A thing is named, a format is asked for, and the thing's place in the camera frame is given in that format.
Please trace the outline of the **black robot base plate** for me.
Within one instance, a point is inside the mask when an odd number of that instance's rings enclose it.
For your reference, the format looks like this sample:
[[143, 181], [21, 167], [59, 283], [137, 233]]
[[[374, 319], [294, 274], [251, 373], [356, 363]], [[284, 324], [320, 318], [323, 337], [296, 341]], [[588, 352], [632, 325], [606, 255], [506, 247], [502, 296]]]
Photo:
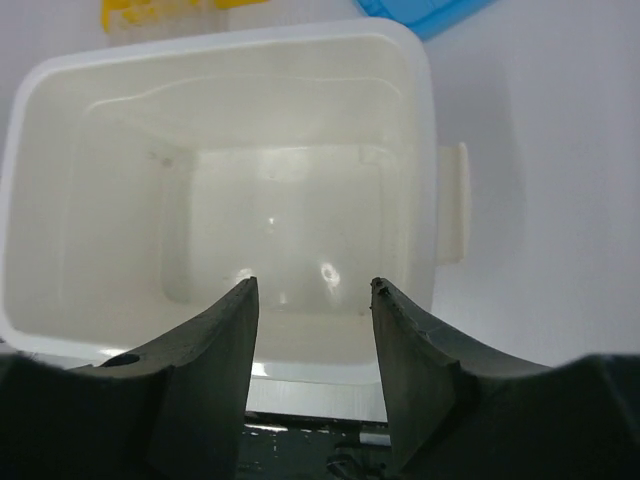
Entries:
[[397, 479], [388, 425], [249, 412], [238, 479]]

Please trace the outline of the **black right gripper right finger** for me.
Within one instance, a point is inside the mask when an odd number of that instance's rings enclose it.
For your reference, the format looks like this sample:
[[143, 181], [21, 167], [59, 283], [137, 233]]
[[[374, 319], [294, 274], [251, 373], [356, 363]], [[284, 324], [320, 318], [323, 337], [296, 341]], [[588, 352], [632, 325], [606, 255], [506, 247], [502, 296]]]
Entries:
[[371, 314], [404, 479], [635, 479], [639, 359], [549, 368], [483, 344], [383, 278]]

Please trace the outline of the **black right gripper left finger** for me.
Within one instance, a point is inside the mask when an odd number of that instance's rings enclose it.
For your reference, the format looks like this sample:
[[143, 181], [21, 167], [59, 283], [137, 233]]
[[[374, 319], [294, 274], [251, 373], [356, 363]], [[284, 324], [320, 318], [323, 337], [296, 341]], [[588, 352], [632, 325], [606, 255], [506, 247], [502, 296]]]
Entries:
[[258, 283], [99, 366], [1, 358], [5, 479], [231, 479], [259, 317]]

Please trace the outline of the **white plastic storage bin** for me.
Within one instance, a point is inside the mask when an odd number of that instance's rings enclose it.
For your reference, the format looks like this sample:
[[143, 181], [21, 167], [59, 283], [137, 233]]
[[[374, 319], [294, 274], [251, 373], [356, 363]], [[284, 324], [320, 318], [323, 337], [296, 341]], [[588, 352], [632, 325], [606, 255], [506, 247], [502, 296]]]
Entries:
[[390, 20], [48, 60], [1, 170], [1, 335], [105, 360], [259, 288], [253, 373], [379, 379], [370, 283], [429, 309], [468, 241], [466, 152], [436, 138], [423, 43]]

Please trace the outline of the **clear plastic tube rack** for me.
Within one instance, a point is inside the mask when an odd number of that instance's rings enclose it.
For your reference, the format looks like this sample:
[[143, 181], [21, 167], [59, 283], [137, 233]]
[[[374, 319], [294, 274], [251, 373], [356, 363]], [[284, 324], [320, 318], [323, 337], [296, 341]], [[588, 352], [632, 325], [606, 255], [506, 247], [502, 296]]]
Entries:
[[157, 40], [168, 40], [180, 37], [220, 33], [229, 29], [229, 11], [217, 26], [212, 23], [191, 19], [187, 21], [170, 21], [167, 23], [132, 27], [126, 30], [116, 29], [113, 33], [105, 33], [111, 46], [123, 46]]

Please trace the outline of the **yellow test tube rack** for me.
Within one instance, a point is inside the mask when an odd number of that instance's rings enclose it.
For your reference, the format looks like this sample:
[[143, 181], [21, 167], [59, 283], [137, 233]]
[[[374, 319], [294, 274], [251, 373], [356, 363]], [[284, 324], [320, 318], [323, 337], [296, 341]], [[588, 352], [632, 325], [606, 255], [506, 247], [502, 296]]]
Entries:
[[105, 0], [101, 2], [100, 20], [105, 33], [191, 19], [217, 26], [226, 11], [260, 3], [262, 0]]

